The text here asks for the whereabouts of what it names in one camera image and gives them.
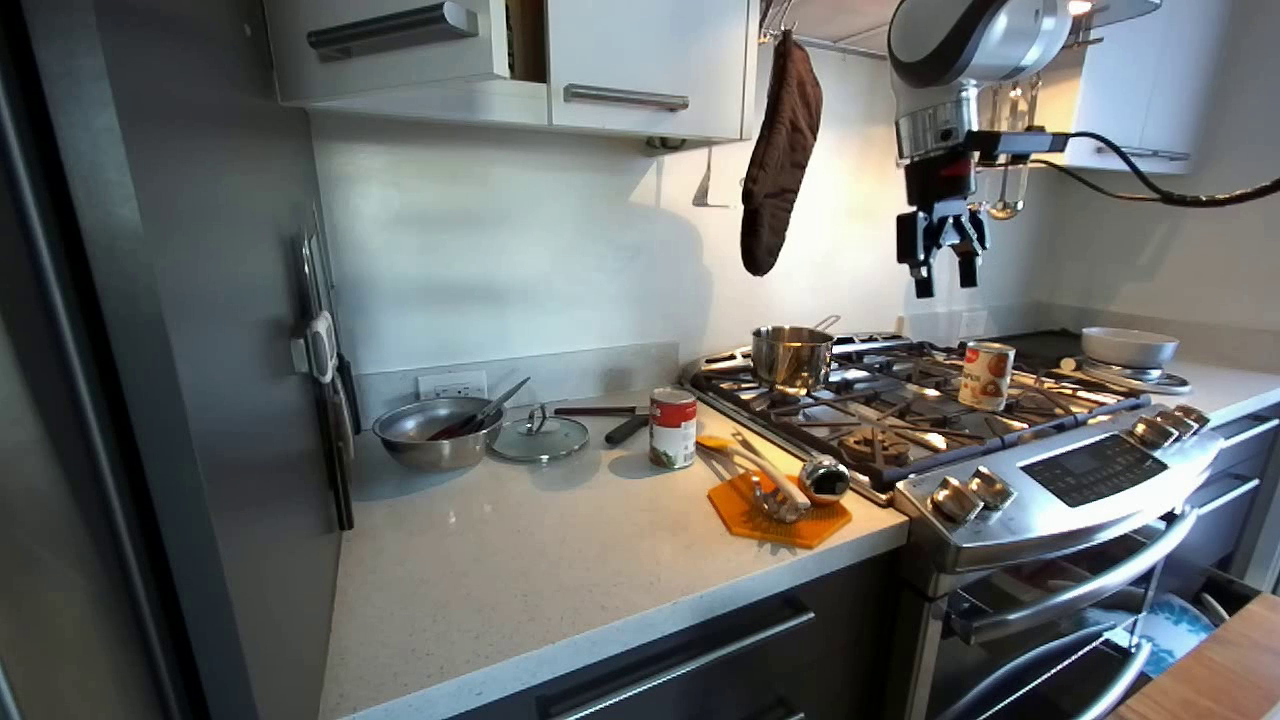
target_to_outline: white countertop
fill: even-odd
[[[1182,362],[1189,399],[1212,420],[1280,403],[1276,374]],[[886,555],[907,524],[844,499],[854,524],[818,553],[738,539],[722,530],[696,462],[649,465],[588,420],[588,453],[529,470],[401,473],[360,439],[355,531],[343,536],[323,718],[453,718],[571,667],[630,651],[792,584]]]

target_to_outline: wooden floor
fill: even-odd
[[[1280,720],[1280,596],[1259,596],[1141,687],[1119,720]]]

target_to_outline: range hood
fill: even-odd
[[[854,56],[888,56],[888,20],[899,0],[764,0],[761,31],[792,38],[807,49],[833,49]],[[1089,30],[1124,25],[1133,18],[1156,14],[1163,0],[1091,0],[1091,14],[1080,20]]]

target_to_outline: refrigerator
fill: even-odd
[[[318,718],[354,410],[259,6],[0,14],[0,720]]]

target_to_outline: oven mitt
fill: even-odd
[[[790,239],[798,191],[824,118],[807,52],[785,31],[774,52],[769,109],[746,181],[746,267],[769,276]]]

